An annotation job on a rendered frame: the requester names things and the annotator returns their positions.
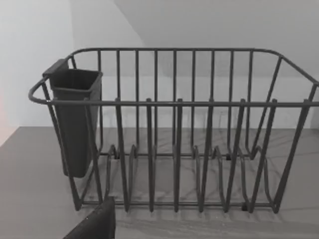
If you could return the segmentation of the dark grey cutlery holder cup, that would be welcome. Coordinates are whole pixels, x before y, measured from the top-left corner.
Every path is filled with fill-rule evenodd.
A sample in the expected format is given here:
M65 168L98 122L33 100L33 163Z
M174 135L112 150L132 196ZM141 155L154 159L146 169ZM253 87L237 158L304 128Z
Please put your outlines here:
M43 76L49 77L53 97L57 100L100 100L103 76L100 71L70 69L65 59L58 59ZM91 162L85 107L68 105L57 109L58 122L64 124L66 156L71 176L83 178Z

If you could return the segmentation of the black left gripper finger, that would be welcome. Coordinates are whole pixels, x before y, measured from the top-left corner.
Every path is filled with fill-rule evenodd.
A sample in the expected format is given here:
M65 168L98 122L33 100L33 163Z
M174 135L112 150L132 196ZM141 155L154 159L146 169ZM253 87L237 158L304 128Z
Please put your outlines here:
M63 239L115 239L115 235L115 199L107 197Z

